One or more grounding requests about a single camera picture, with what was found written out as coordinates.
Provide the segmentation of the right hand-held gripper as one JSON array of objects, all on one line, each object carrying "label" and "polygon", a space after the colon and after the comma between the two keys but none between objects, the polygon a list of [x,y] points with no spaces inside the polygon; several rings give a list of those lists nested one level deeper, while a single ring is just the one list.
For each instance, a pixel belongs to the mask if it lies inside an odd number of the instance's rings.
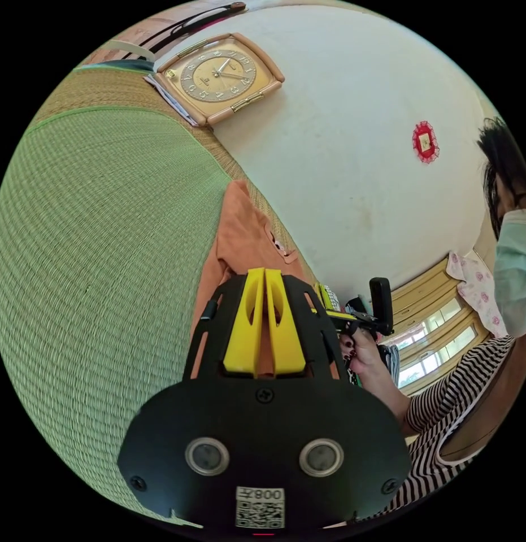
[{"label": "right hand-held gripper", "polygon": [[368,331],[374,340],[378,337],[389,337],[394,334],[394,315],[392,298],[381,298],[373,303],[373,314],[352,311],[343,313],[332,311],[330,309],[312,308],[313,313],[326,313],[333,322],[335,329],[339,333],[352,335],[357,329]]}]

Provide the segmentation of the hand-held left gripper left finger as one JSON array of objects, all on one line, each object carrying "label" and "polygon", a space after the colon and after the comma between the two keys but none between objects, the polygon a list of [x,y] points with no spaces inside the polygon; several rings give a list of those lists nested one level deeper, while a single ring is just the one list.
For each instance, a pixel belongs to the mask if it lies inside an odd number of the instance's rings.
[{"label": "hand-held left gripper left finger", "polygon": [[265,289],[264,268],[245,276],[223,365],[227,373],[256,374],[260,354]]}]

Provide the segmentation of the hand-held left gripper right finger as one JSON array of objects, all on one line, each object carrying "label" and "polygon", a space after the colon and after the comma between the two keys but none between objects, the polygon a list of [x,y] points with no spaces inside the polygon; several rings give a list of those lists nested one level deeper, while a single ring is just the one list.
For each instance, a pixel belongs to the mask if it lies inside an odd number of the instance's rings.
[{"label": "hand-held left gripper right finger", "polygon": [[266,269],[269,343],[275,377],[301,374],[306,367],[282,274]]}]

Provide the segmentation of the person's right hand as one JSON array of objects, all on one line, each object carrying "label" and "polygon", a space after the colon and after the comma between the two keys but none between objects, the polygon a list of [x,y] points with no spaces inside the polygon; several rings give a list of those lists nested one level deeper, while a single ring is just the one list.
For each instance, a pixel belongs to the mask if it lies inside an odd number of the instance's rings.
[{"label": "person's right hand", "polygon": [[369,390],[378,378],[387,374],[395,385],[399,383],[400,357],[397,346],[380,344],[361,328],[355,332],[350,329],[341,331],[338,338],[351,381]]}]

